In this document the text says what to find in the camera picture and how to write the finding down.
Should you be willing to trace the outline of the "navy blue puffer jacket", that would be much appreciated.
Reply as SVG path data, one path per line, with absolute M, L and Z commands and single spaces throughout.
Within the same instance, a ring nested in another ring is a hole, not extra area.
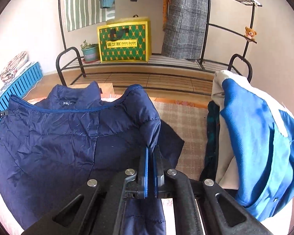
M 0 120 L 0 194 L 23 229 L 90 179 L 110 180 L 159 147 L 175 167 L 184 141 L 164 123 L 144 89 L 103 101 L 99 86 L 56 85 L 32 105 L 11 96 Z

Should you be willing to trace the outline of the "black metal clothes rack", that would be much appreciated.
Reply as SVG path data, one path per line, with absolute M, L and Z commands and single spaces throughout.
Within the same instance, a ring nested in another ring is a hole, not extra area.
M 86 72 L 85 69 L 88 67 L 98 67 L 98 66 L 153 66 L 153 67 L 168 67 L 171 69 L 184 69 L 184 70 L 195 70 L 199 72 L 207 72 L 207 73 L 214 73 L 215 69 L 208 69 L 208 67 L 213 66 L 221 66 L 223 69 L 226 68 L 228 71 L 234 71 L 236 74 L 241 75 L 241 73 L 238 71 L 238 69 L 234 66 L 234 60 L 240 59 L 243 63 L 246 64 L 248 68 L 248 75 L 247 80 L 251 82 L 252 76 L 253 76 L 253 69 L 250 62 L 245 58 L 246 53 L 248 51 L 249 43 L 256 43 L 256 41 L 251 40 L 249 38 L 246 39 L 246 44 L 244 48 L 244 52 L 242 55 L 240 54 L 233 54 L 231 56 L 230 61 L 228 64 L 222 63 L 219 61 L 212 61 L 207 60 L 204 58 L 205 49 L 207 45 L 207 38 L 208 38 L 208 30 L 209 27 L 215 27 L 218 29 L 222 29 L 224 31 L 236 34 L 238 36 L 244 37 L 244 35 L 235 32 L 231 29 L 224 28 L 222 26 L 212 24 L 210 23 L 210 10 L 211 10 L 211 0 L 209 1 L 208 5 L 208 15 L 207 15 L 207 21 L 205 24 L 205 35 L 204 35 L 204 41 L 203 41 L 203 49 L 201 52 L 201 57 L 197 60 L 174 60 L 173 58 L 162 56 L 161 54 L 153 53 L 150 56 L 150 59 L 148 61 L 127 61 L 127 62 L 118 62 L 118 61 L 111 61 L 111 62 L 101 62 L 100 60 L 94 60 L 94 61 L 85 61 L 84 56 L 80 54 L 80 52 L 77 50 L 76 47 L 67 47 L 66 41 L 65 41 L 65 35 L 64 35 L 64 28 L 63 28 L 63 20 L 62 20 L 62 14 L 61 14 L 61 0 L 58 0 L 58 13 L 59 13 L 59 23 L 60 23 L 60 31 L 61 31 L 61 37 L 63 41 L 63 45 L 65 50 L 62 51 L 57 59 L 56 59 L 56 69 L 58 76 L 60 78 L 61 84 L 64 86 L 67 86 L 66 80 L 63 75 L 63 71 L 65 70 L 73 70 L 73 69 L 79 69 L 81 73 L 74 79 L 69 85 L 73 86 L 80 78 L 86 78 L 88 75 L 91 75 L 92 73 Z M 66 53 L 74 51 L 76 54 L 76 57 L 74 57 L 70 62 L 68 62 L 63 67 L 60 66 L 60 59 L 62 56 L 64 56 Z

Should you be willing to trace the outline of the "dark green folded garment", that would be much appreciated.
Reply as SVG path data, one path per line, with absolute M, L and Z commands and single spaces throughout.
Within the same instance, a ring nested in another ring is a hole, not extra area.
M 216 179 L 219 155 L 219 121 L 220 107 L 214 101 L 208 103 L 207 115 L 207 145 L 204 157 L 204 169 L 200 175 L 200 181 Z

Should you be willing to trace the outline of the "pink plaid bed blanket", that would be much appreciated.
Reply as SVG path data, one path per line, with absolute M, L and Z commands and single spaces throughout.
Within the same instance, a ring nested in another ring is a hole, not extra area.
M 198 180 L 204 168 L 207 144 L 207 103 L 151 98 L 161 119 L 184 140 L 177 169 Z

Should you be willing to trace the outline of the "blue and white jacket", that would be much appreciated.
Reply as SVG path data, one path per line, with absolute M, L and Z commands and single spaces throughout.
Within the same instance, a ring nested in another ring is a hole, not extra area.
M 247 78 L 227 70 L 213 79 L 220 108 L 216 182 L 256 219 L 276 215 L 294 198 L 294 116 Z

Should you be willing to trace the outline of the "yellow green patterned storage box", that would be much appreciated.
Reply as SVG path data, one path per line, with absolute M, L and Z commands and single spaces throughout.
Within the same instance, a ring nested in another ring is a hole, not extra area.
M 151 22 L 148 17 L 109 20 L 97 27 L 100 60 L 147 62 L 152 54 Z

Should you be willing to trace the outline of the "potted plant in teal pot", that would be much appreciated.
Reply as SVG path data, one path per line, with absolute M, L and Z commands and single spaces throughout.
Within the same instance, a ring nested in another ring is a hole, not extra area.
M 80 47 L 86 62 L 97 61 L 100 59 L 99 45 L 97 43 L 88 43 L 84 40 Z

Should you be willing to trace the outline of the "small brown teddy bear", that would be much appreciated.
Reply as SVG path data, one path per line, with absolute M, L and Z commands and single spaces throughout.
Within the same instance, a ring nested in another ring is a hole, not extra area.
M 245 34 L 244 37 L 248 39 L 249 41 L 255 41 L 255 36 L 257 35 L 257 32 L 253 30 L 252 28 L 245 27 Z

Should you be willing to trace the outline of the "folded floral fabric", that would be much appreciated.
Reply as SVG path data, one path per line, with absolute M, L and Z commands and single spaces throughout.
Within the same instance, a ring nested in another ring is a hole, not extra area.
M 9 83 L 15 77 L 16 73 L 28 62 L 28 52 L 23 51 L 9 61 L 8 65 L 0 73 L 0 79 L 3 83 Z

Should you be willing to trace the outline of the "green striped hanging cloth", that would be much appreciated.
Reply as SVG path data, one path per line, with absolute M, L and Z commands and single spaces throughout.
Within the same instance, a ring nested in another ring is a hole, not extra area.
M 115 4 L 100 8 L 100 0 L 63 0 L 68 32 L 115 18 Z

